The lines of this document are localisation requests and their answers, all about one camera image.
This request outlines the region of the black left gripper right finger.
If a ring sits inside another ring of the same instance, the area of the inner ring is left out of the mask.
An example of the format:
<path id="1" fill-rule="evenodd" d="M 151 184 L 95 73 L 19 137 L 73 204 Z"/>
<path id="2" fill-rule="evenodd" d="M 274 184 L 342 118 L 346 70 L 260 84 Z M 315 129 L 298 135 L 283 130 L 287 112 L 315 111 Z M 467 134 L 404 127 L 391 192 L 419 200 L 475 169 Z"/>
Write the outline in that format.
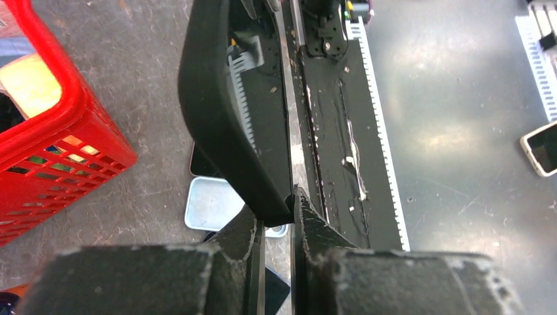
<path id="1" fill-rule="evenodd" d="M 302 188 L 294 205 L 294 314 L 524 314 L 485 255 L 374 251 L 341 236 Z"/>

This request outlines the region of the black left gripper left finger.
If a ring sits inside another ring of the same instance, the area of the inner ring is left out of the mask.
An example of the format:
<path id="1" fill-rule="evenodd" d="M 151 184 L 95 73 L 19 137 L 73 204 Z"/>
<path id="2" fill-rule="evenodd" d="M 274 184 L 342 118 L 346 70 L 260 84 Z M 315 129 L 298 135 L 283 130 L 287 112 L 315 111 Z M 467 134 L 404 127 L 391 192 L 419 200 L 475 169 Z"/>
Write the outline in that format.
<path id="1" fill-rule="evenodd" d="M 76 247 L 46 264 L 19 314 L 261 314 L 264 226 L 247 208 L 203 243 Z"/>

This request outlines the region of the blue phone with black screen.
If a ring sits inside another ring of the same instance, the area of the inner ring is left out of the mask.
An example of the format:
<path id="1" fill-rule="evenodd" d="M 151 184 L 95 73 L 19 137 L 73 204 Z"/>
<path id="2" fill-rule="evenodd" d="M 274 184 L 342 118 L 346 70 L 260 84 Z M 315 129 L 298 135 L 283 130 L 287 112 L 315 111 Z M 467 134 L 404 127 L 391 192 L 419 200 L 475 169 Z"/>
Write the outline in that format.
<path id="1" fill-rule="evenodd" d="M 265 267 L 265 315 L 275 315 L 290 294 L 290 286 L 274 270 Z"/>

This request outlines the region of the black phone from blue case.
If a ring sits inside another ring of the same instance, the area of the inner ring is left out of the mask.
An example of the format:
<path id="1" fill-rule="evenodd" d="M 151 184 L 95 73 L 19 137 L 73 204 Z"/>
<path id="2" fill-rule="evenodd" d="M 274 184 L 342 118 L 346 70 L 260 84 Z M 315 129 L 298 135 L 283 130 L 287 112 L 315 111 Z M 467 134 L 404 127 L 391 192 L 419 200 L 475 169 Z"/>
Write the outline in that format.
<path id="1" fill-rule="evenodd" d="M 221 178 L 219 171 L 205 157 L 196 144 L 194 144 L 192 149 L 189 170 L 192 175 L 197 177 Z"/>

